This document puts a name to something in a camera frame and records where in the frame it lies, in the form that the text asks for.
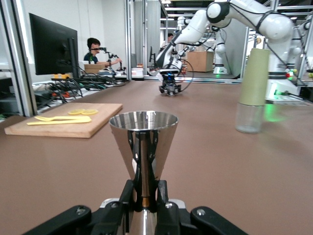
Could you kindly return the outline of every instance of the cardboard box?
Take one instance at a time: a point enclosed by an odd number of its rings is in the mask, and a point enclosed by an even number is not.
[[[92,64],[85,65],[86,73],[99,73],[99,70],[102,69],[104,69],[104,65],[92,65]]]
[[[209,51],[189,51],[187,61],[191,64],[194,72],[213,71],[214,53]],[[191,72],[191,66],[188,64],[187,71]]]

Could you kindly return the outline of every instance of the stainless steel cup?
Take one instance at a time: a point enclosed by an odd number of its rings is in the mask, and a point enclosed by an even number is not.
[[[134,184],[135,211],[130,234],[154,234],[156,190],[178,118],[157,111],[119,114],[109,121]]]

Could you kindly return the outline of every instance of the desk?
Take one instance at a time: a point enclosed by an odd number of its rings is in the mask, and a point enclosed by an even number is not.
[[[191,84],[175,97],[131,81],[77,102],[123,103],[179,118],[162,179],[187,209],[208,206],[252,235],[313,231],[313,106],[267,105],[262,133],[235,130],[241,85]],[[91,139],[7,136],[0,123],[0,234],[17,235],[74,206],[95,211],[129,178],[105,125]]]

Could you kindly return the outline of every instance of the lemon slice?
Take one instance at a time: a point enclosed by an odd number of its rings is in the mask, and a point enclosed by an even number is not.
[[[85,109],[74,109],[68,112],[70,115],[78,115],[81,114]]]
[[[96,110],[96,109],[85,109],[81,112],[81,114],[83,115],[92,115],[92,114],[96,114],[98,113],[99,111]]]

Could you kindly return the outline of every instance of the white wall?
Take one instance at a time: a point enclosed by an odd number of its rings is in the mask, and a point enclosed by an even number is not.
[[[102,47],[126,61],[123,0],[21,0],[24,12],[26,35],[29,41],[30,71],[33,82],[49,80],[50,75],[35,75],[33,45],[29,13],[38,15],[78,32],[78,57],[83,60],[88,52],[87,39],[97,38]],[[100,52],[100,61],[108,55]]]
[[[103,1],[103,32],[109,52],[118,55],[126,65],[125,0]]]

